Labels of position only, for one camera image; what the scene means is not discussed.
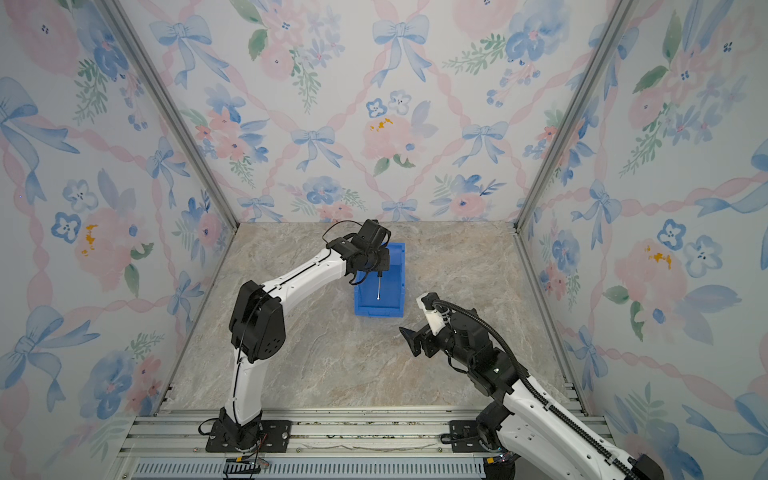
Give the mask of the black handled screwdriver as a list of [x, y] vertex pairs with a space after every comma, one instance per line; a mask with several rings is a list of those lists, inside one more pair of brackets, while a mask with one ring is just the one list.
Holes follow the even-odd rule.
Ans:
[[377, 297], [376, 300], [380, 301], [382, 298], [382, 284], [383, 284], [383, 271], [377, 272]]

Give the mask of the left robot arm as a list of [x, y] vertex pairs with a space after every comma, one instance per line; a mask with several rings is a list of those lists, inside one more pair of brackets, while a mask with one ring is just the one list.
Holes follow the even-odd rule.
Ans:
[[362, 283], [389, 269], [391, 231], [368, 219], [353, 233], [326, 240], [314, 257], [263, 284], [241, 285], [229, 321], [234, 348], [231, 394], [208, 433], [208, 452], [251, 453], [267, 438], [262, 426], [263, 391], [269, 360], [286, 341], [285, 316], [325, 285], [351, 276]]

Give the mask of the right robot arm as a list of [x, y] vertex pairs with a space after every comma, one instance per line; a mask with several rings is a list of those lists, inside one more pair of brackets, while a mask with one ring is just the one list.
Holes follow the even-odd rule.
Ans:
[[557, 402], [476, 310], [429, 293], [418, 302], [426, 324], [400, 330], [414, 356], [446, 355], [449, 366], [490, 398], [476, 418], [489, 451], [527, 460], [552, 479], [661, 479], [661, 466], [604, 439]]

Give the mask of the blue plastic storage bin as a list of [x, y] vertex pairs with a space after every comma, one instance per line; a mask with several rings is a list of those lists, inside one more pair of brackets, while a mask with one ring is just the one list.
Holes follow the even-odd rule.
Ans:
[[383, 273], [382, 298], [377, 297], [377, 274], [354, 288], [354, 313], [359, 317], [402, 318], [405, 313], [406, 246], [390, 243], [390, 269]]

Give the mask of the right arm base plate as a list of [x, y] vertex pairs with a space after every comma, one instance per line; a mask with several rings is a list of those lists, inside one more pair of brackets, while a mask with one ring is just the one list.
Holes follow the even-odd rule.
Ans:
[[477, 421], [451, 420], [448, 432], [440, 441], [448, 445], [453, 453], [495, 453], [506, 452], [496, 430]]

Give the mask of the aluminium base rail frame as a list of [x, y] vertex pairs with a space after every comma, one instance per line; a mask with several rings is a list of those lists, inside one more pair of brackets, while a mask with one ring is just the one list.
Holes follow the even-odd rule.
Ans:
[[211, 410], [138, 417], [108, 473], [110, 479], [485, 479], [476, 448], [441, 441], [473, 410], [441, 407], [267, 410], [289, 422], [256, 455], [206, 449]]

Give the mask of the left aluminium corner post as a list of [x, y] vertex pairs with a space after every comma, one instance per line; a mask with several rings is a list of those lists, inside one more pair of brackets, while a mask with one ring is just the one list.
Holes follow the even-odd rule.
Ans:
[[159, 71], [151, 60], [143, 42], [131, 24], [125, 10], [119, 1], [96, 1], [97, 9], [103, 15], [108, 26], [113, 30], [120, 46], [125, 49], [129, 60], [137, 68], [141, 79], [146, 83], [149, 95], [166, 121], [169, 131], [178, 141], [186, 157], [207, 189], [214, 205], [223, 214], [225, 223], [236, 230], [239, 226], [232, 208], [217, 184], [212, 170], [202, 157], [187, 128], [180, 110], [177, 108], [167, 87], [161, 80]]

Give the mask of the aluminium corner post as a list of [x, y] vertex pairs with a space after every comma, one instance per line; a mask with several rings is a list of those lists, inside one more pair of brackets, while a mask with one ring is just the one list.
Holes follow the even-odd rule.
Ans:
[[615, 52], [616, 46], [627, 29], [629, 17], [636, 6], [636, 1], [621, 0], [608, 17], [605, 29], [598, 38], [599, 42], [587, 63], [582, 79], [574, 91], [573, 98], [565, 110], [563, 122], [552, 145], [545, 156], [541, 167], [534, 178], [533, 185], [525, 199], [523, 207], [514, 223], [514, 232], [520, 234], [534, 217], [537, 202], [549, 182], [550, 175], [556, 169], [559, 158], [565, 150], [571, 134], [577, 130], [581, 115], [592, 98], [595, 84], [602, 72], [607, 68], [609, 57]]
[[125, 10], [119, 1], [96, 1], [97, 9], [103, 15], [108, 26], [113, 30], [120, 46], [125, 49], [129, 60], [137, 68], [141, 79], [146, 83], [149, 95], [166, 121], [169, 131], [178, 141], [186, 157], [207, 189], [214, 205], [223, 214], [225, 223], [236, 230], [239, 226], [232, 208], [217, 184], [212, 170], [202, 157], [187, 128], [180, 110], [177, 108], [167, 87], [161, 80], [159, 71], [151, 60], [143, 42], [131, 24]]

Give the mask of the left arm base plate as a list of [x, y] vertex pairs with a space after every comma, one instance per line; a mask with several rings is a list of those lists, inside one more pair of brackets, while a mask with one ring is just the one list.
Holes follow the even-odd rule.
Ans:
[[291, 438], [290, 420], [258, 420], [237, 426], [229, 420], [216, 419], [206, 434], [207, 453], [285, 453]]

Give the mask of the right aluminium corner post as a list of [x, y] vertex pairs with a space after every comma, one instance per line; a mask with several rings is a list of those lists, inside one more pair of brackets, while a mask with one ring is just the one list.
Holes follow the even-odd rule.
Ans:
[[574, 91], [573, 98], [565, 110], [563, 122], [552, 145], [545, 156], [541, 167], [534, 178], [533, 185], [525, 199], [523, 207], [514, 223], [514, 232], [520, 234], [534, 217], [537, 202], [549, 182], [550, 175], [556, 169], [559, 158], [565, 150], [571, 134], [577, 130], [581, 115], [592, 98], [595, 84], [602, 72], [607, 68], [609, 57], [615, 52], [616, 46], [627, 29], [629, 17], [636, 6], [636, 1], [621, 0], [608, 17], [605, 29], [598, 38], [599, 42], [587, 63], [582, 79]]

